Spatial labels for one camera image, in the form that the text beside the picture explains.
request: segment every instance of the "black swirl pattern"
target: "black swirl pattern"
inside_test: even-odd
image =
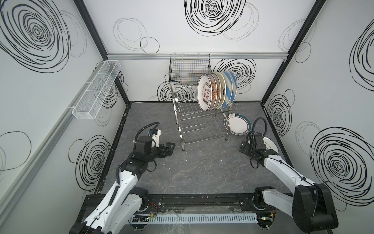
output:
[[[374,202],[374,147],[359,134],[342,127],[320,131],[311,144],[311,164],[318,180],[334,196],[352,206]]]
[[[78,139],[71,144],[68,159],[75,164],[75,178],[81,189],[85,191],[95,189],[110,146],[108,140],[101,135],[96,135],[87,142]]]
[[[61,10],[60,14],[62,15],[62,18],[64,19],[69,29],[69,55],[76,58],[84,55],[87,49],[87,36],[85,28],[81,24],[80,20],[78,20],[77,17],[75,17],[72,13],[65,10]]]
[[[288,89],[283,95],[275,95],[267,106],[267,111],[280,137],[288,133],[292,123],[291,106],[295,100],[289,100],[289,98],[286,97],[287,92],[294,95],[294,92]]]
[[[295,139],[299,149],[307,156],[315,157],[315,154],[310,154],[310,145],[313,141],[313,137],[318,135],[321,132],[321,129],[309,121],[304,121],[300,123],[295,129]]]
[[[121,82],[122,85],[125,84],[123,73],[121,71],[119,71],[119,73],[117,74],[116,79],[119,79],[119,81]],[[115,106],[115,104],[117,103],[119,98],[121,98],[121,94],[119,93],[119,90],[118,90],[116,84],[113,83],[113,85],[110,87],[110,89],[108,91],[108,95],[105,97],[105,99],[102,103],[102,106],[104,108],[107,108],[107,109],[113,108]]]
[[[22,166],[30,154],[31,140],[26,133],[13,131],[0,135],[0,182],[5,171]]]
[[[371,62],[374,54],[373,41],[374,20],[359,36],[349,56],[349,70],[352,78],[357,84],[370,91],[374,91],[374,66]]]
[[[278,47],[279,49],[281,49],[282,51],[284,52],[288,52],[292,43],[294,42],[300,28],[303,26],[304,24],[304,21],[305,19],[300,19],[294,23],[292,23],[290,26],[288,26],[282,33],[282,35],[279,37],[278,39]],[[303,53],[308,53],[308,51],[310,50],[308,47],[308,44],[309,42],[311,41],[311,39],[313,38],[313,35],[314,35],[314,32],[316,31],[316,28],[317,28],[317,22],[314,21],[313,24],[310,26],[310,29],[308,31],[308,33],[305,35],[303,41],[301,42],[299,48],[297,49],[297,52],[301,52],[301,51],[304,51]],[[308,55],[303,55],[302,57],[306,59],[309,58],[310,56],[310,52]]]
[[[134,18],[121,18],[113,26],[113,34],[121,46],[132,51],[143,50],[145,53],[157,53],[160,43],[149,37],[145,26]]]
[[[231,71],[237,81],[237,92],[246,93],[256,75],[256,63],[253,59],[222,59],[214,67],[215,72]]]
[[[175,87],[186,85],[183,82],[174,81]],[[176,89],[178,101],[191,101],[195,97],[195,92],[191,87]],[[171,85],[169,81],[162,82],[157,88],[157,99],[159,101],[173,101]]]
[[[215,36],[230,29],[243,13],[246,0],[185,0],[189,26],[203,36]]]
[[[243,1],[244,5],[242,16],[239,20],[229,29],[225,30],[222,34],[230,40],[239,41],[248,37],[258,25],[258,10],[251,4]]]
[[[0,48],[41,73],[62,70],[70,51],[67,26],[51,0],[2,0]]]
[[[95,118],[95,123],[99,127],[105,127],[107,124],[109,124],[111,116],[112,116],[111,108],[100,108],[99,113],[97,113],[97,116]]]

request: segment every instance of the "plate with red text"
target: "plate with red text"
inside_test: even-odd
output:
[[[197,84],[197,103],[202,110],[208,110],[212,102],[212,84],[207,75],[202,75]]]

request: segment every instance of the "rack leg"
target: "rack leg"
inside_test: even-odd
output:
[[[182,151],[184,151],[184,142],[183,142],[182,128],[179,125],[178,125],[178,130],[179,130],[179,136],[181,138]]]
[[[230,123],[228,121],[229,114],[230,114],[229,112],[224,113],[224,115],[225,115],[225,121],[227,122],[227,130],[228,130],[225,140],[229,140],[229,135],[231,133],[231,127],[230,127]]]
[[[174,114],[175,114],[175,123],[178,124],[177,108],[175,106],[175,101],[174,100],[173,100],[173,106],[174,106]]]

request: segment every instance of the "white wire basket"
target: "white wire basket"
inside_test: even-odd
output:
[[[118,60],[106,60],[79,99],[72,114],[77,119],[95,119],[112,88],[121,65]]]

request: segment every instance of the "black frame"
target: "black frame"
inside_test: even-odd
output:
[[[100,39],[99,33],[97,32],[97,30],[95,28],[95,25],[93,24],[93,21],[91,19],[90,14],[88,13],[86,5],[84,4],[83,0],[74,0],[74,3],[77,6],[77,9],[78,9],[84,23],[86,24],[88,32],[90,33],[90,35],[91,35],[91,37],[92,37],[92,39],[93,39],[93,41],[94,41],[94,43],[97,47],[97,50],[99,51],[102,59],[103,60],[108,60],[107,50],[105,49],[104,44],[102,43],[102,41]],[[127,97],[127,95],[126,95],[125,89],[123,88],[121,82],[119,81],[119,79],[116,78],[114,80],[114,83],[116,84],[116,87],[117,87],[119,93],[121,94],[121,96],[123,98],[123,101],[125,102],[126,106],[129,106],[130,101],[129,101],[129,98]]]
[[[270,83],[268,89],[266,90],[265,92],[265,95],[264,97],[262,98],[262,103],[265,103],[271,93],[273,92],[275,86],[277,85],[279,79],[282,77],[284,71],[286,70],[286,68],[288,67],[289,63],[291,62],[294,54],[296,53],[297,49],[299,48],[301,42],[303,41],[305,35],[308,33],[311,25],[313,24],[314,20],[316,19],[318,13],[320,12],[320,10],[322,9],[322,7],[324,6],[326,0],[316,0],[312,9],[310,10],[309,14],[308,14],[308,17],[305,19],[304,21],[304,24],[303,26],[301,27],[299,33],[297,34],[294,42],[292,43],[289,51],[288,51],[288,56],[287,56],[287,59],[286,61],[282,62],[282,64],[280,65],[277,73],[275,74],[272,82]]]
[[[316,0],[315,1],[311,11],[308,14],[308,17],[306,18],[303,26],[301,27],[301,29],[300,29],[299,33],[297,34],[294,42],[292,43],[292,45],[290,47],[290,50],[288,51],[287,59],[279,67],[277,73],[275,74],[275,76],[274,76],[272,82],[270,83],[270,85],[269,85],[264,97],[262,98],[262,100],[261,101],[243,101],[243,102],[260,102],[261,103],[261,107],[262,107],[262,109],[263,109],[263,111],[266,115],[266,118],[267,118],[267,120],[270,124],[271,129],[275,133],[275,137],[278,141],[280,149],[281,149],[283,155],[285,156],[285,159],[286,159],[287,163],[291,166],[293,166],[292,163],[291,163],[291,160],[290,160],[290,158],[289,158],[289,156],[288,156],[288,154],[287,154],[287,152],[284,148],[284,145],[282,144],[282,141],[281,141],[280,137],[276,133],[273,122],[269,118],[269,115],[268,115],[264,105],[265,105],[265,102],[269,99],[271,93],[273,92],[276,84],[278,83],[279,79],[283,75],[287,66],[291,62],[291,59],[293,58],[294,54],[296,53],[297,48],[302,43],[302,40],[304,39],[305,35],[309,31],[309,28],[312,26],[312,23],[316,19],[318,13],[322,9],[325,2],[326,2],[326,0]],[[85,24],[88,28],[88,31],[90,32],[90,34],[92,36],[92,39],[95,42],[95,45],[99,50],[99,53],[101,54],[101,56],[104,60],[107,60],[108,59],[108,57],[107,57],[108,53],[107,53],[107,51],[104,47],[104,44],[102,43],[102,41],[100,39],[100,36],[99,36],[95,26],[94,26],[94,23],[93,23],[90,15],[88,13],[88,10],[87,10],[85,4],[83,3],[83,0],[74,0],[74,3],[76,4],[76,6],[78,8],[78,11],[80,12],[80,14],[82,16],[82,18],[83,18],[83,20],[84,20],[84,22],[85,22]],[[128,111],[131,107],[131,102],[129,101],[129,99],[128,99],[125,91],[124,91],[124,88],[123,88],[123,86],[121,85],[121,83],[118,79],[115,79],[115,84],[116,84],[116,86],[117,86],[117,88],[118,88],[118,90],[119,90],[119,92],[120,92],[120,94],[121,94],[121,96],[122,96],[122,98],[123,98],[127,107],[126,107],[125,113],[123,115],[123,118],[121,120],[121,123],[118,127],[115,139],[114,139],[112,147],[110,149],[110,153],[108,155],[107,161],[104,165],[104,169],[101,173],[99,183],[96,187],[95,193],[92,194],[92,195],[87,195],[86,196],[86,199],[85,199],[85,201],[82,205],[82,209],[81,209],[81,211],[79,213],[79,216],[77,218],[77,222],[80,222],[82,220],[83,215],[86,212],[87,208],[93,208],[94,209],[97,206],[97,204],[100,203],[102,198],[105,196],[104,194],[99,194],[99,193],[101,193],[102,187],[104,185],[105,177],[108,173],[111,161],[112,161],[114,153],[116,151],[116,148],[117,148],[117,145],[118,145],[118,142],[119,142],[119,139],[120,139],[125,121],[126,121]],[[166,207],[171,206],[171,205],[181,206],[181,207],[182,206],[184,206],[184,207],[185,206],[206,206],[207,204],[210,204],[210,203],[211,203],[210,205],[212,205],[212,206],[226,206],[228,204],[236,204],[236,205],[240,206],[241,209],[251,210],[251,211],[255,211],[256,213],[259,213],[259,210],[254,209],[254,207],[249,207],[250,201],[245,202],[243,199],[241,199],[243,196],[244,197],[252,197],[253,194],[150,194],[151,199],[157,200],[157,201],[158,200],[162,201],[162,206],[166,206]]]

